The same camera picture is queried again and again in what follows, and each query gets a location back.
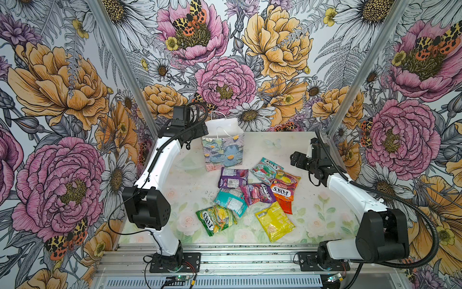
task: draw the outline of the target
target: gift bag handle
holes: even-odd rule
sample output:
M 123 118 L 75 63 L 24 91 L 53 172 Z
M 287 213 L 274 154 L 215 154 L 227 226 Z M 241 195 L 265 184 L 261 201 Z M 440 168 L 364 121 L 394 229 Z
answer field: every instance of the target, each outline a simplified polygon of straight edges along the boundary
M 224 113 L 220 112 L 220 111 L 210 111 L 210 119 L 213 119 L 212 112 L 222 114 L 226 118 L 226 115 Z

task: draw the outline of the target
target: candy bag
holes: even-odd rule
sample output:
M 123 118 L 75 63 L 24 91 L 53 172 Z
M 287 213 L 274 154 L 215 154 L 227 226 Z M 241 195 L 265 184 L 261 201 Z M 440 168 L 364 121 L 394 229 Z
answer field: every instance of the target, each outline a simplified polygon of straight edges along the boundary
M 248 184 L 239 187 L 244 193 L 244 200 L 250 206 L 257 202 L 274 203 L 276 197 L 267 184 Z
M 269 208 L 255 213 L 255 216 L 268 235 L 271 243 L 295 228 L 278 202 L 274 202 Z
M 293 193 L 301 179 L 301 177 L 293 176 L 285 171 L 278 171 L 276 173 L 276 178 L 271 184 L 271 190 L 278 198 L 292 202 Z
M 218 187 L 235 189 L 241 185 L 246 185 L 248 175 L 249 170 L 234 170 L 222 167 Z
M 276 197 L 276 200 L 278 201 L 284 213 L 292 215 L 292 202 L 284 201 L 280 197 Z
M 267 185 L 271 185 L 272 180 L 276 176 L 276 172 L 283 170 L 280 165 L 272 161 L 262 158 L 261 161 L 252 169 L 253 174 Z
M 221 189 L 215 198 L 215 204 L 233 210 L 239 218 L 247 209 L 243 193 L 238 189 Z
M 196 212 L 196 215 L 204 225 L 209 236 L 213 236 L 233 224 L 237 224 L 237 220 L 234 218 L 232 211 L 218 205 L 199 210 Z

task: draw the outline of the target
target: floral tabletop mat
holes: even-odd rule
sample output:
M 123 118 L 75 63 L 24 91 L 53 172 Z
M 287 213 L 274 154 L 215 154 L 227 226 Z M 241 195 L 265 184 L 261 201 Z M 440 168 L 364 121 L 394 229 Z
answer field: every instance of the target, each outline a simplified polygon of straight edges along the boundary
M 319 243 L 324 240 L 345 239 L 355 236 L 358 222 L 354 213 L 335 193 L 308 180 L 308 172 L 290 165 L 290 155 L 294 151 L 305 152 L 311 132 L 246 132 L 244 135 L 243 164 L 234 168 L 252 168 L 262 157 L 266 157 L 284 167 L 285 171 L 301 176 L 295 190 L 292 203 L 293 215 L 288 215 L 296 228 L 279 239 L 278 243 Z M 195 212 L 213 206 L 218 188 L 220 171 L 207 172 L 200 169 L 182 170 L 176 163 L 187 156 L 188 160 L 203 160 L 200 139 L 191 143 L 191 150 L 183 148 L 175 159 L 162 192 L 171 204 L 169 224 L 173 234 L 183 244 L 216 243 L 254 243 L 268 244 L 269 239 L 254 213 L 269 207 L 266 203 L 250 206 L 237 220 L 238 224 L 215 234 L 207 235 Z M 249 173 L 249 183 L 258 183 L 258 179 Z M 138 228 L 129 222 L 124 225 L 123 233 Z M 121 236 L 119 243 L 155 243 L 148 233 Z

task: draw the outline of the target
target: floral gift bag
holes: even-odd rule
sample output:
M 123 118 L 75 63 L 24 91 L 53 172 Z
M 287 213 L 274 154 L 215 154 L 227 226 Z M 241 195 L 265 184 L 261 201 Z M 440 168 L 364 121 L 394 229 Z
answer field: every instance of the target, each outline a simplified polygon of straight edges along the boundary
M 207 171 L 242 164 L 244 131 L 237 118 L 212 119 L 206 123 L 208 135 L 202 137 Z

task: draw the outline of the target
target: brand logo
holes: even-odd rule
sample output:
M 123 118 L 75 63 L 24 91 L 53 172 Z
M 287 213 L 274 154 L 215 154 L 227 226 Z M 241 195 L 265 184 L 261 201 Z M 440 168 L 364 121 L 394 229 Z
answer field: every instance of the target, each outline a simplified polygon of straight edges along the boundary
M 279 170 L 279 168 L 276 166 L 276 164 L 274 164 L 272 161 L 270 160 L 264 160 L 263 161 L 265 164 L 267 164 L 268 166 L 272 167 L 275 171 Z
M 281 195 L 281 196 L 290 197 L 291 195 L 289 190 L 286 190 L 280 187 L 273 187 L 271 189 L 273 190 L 273 193 Z
M 210 218 L 207 212 L 202 212 L 202 218 L 204 219 L 204 222 L 207 228 L 210 231 L 213 231 L 213 228 L 215 227 L 215 225 L 213 224 L 212 219 Z

